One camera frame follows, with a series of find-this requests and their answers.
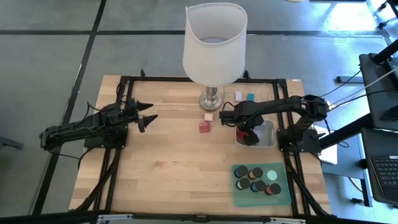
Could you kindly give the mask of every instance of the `keyboard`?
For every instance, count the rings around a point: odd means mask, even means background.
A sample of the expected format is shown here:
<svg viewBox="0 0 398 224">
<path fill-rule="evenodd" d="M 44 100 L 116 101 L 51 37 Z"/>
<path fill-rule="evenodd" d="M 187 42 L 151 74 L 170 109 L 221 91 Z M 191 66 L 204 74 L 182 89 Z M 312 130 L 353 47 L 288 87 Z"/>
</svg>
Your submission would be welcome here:
<svg viewBox="0 0 398 224">
<path fill-rule="evenodd" d="M 371 162 L 384 198 L 398 200 L 398 156 L 371 157 Z"/>
</svg>

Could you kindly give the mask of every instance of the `clear plastic container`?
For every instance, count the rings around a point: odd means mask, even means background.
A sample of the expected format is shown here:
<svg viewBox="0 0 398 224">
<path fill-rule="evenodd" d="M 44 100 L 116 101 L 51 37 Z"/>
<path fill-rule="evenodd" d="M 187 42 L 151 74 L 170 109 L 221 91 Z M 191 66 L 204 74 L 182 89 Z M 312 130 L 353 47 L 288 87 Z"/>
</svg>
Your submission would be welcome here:
<svg viewBox="0 0 398 224">
<path fill-rule="evenodd" d="M 241 147 L 248 147 L 248 148 L 270 148 L 274 147 L 276 143 L 276 133 L 275 133 L 275 127 L 274 123 L 269 120 L 264 120 L 263 124 L 260 126 L 257 126 L 254 129 L 255 133 L 259 133 L 259 139 L 260 141 L 252 146 L 247 146 L 243 144 L 243 140 L 238 139 L 236 134 L 235 134 L 235 143 L 237 146 Z"/>
</svg>

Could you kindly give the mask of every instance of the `red object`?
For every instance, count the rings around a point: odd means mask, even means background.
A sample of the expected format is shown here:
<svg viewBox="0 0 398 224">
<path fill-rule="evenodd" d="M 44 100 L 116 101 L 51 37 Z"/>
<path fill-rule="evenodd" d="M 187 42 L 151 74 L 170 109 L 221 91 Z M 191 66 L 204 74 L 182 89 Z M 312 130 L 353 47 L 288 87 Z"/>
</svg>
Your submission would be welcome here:
<svg viewBox="0 0 398 224">
<path fill-rule="evenodd" d="M 201 133 L 206 133 L 210 131 L 210 123 L 205 121 L 199 124 L 199 131 Z"/>
<path fill-rule="evenodd" d="M 248 135 L 247 132 L 241 131 L 239 128 L 238 128 L 238 130 L 237 130 L 236 132 L 237 132 L 236 135 L 238 135 L 238 138 L 239 138 L 239 139 L 243 139 L 243 137 L 245 137 L 246 135 Z"/>
<path fill-rule="evenodd" d="M 273 195 L 273 193 L 272 193 L 272 191 L 271 191 L 271 186 L 270 186 L 270 185 L 266 187 L 266 194 L 267 194 L 267 195 Z"/>
</svg>

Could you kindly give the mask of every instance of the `black disc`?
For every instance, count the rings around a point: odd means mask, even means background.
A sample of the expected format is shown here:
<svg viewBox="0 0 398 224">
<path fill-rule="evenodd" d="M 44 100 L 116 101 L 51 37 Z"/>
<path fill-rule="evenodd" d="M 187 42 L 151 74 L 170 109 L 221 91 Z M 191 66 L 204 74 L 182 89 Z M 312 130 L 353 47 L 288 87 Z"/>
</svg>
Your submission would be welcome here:
<svg viewBox="0 0 398 224">
<path fill-rule="evenodd" d="M 246 166 L 239 166 L 236 170 L 235 170 L 235 176 L 237 178 L 241 178 L 244 175 L 248 174 L 248 168 Z"/>
<path fill-rule="evenodd" d="M 242 178 L 239 181 L 239 185 L 242 187 L 242 189 L 246 189 L 246 188 L 250 187 L 250 180 L 247 178 Z"/>
<path fill-rule="evenodd" d="M 280 193 L 280 191 L 282 190 L 281 188 L 280 188 L 280 185 L 279 184 L 271 184 L 271 186 L 269 186 L 270 188 L 270 190 L 271 190 L 271 192 L 273 193 L 273 194 L 279 194 Z"/>
<path fill-rule="evenodd" d="M 254 168 L 251 172 L 256 178 L 262 177 L 262 169 L 259 167 Z"/>
<path fill-rule="evenodd" d="M 254 183 L 258 191 L 262 192 L 266 189 L 266 183 L 262 180 L 257 181 Z"/>
</svg>

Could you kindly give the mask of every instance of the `white lampshade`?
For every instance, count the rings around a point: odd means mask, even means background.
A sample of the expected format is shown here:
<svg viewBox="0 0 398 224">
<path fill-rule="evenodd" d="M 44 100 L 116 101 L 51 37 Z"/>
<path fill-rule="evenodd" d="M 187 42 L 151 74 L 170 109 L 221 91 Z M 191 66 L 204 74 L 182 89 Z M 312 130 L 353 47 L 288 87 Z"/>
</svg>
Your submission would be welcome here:
<svg viewBox="0 0 398 224">
<path fill-rule="evenodd" d="M 183 67 L 196 83 L 218 87 L 244 71 L 248 16 L 237 4 L 187 7 Z"/>
</svg>

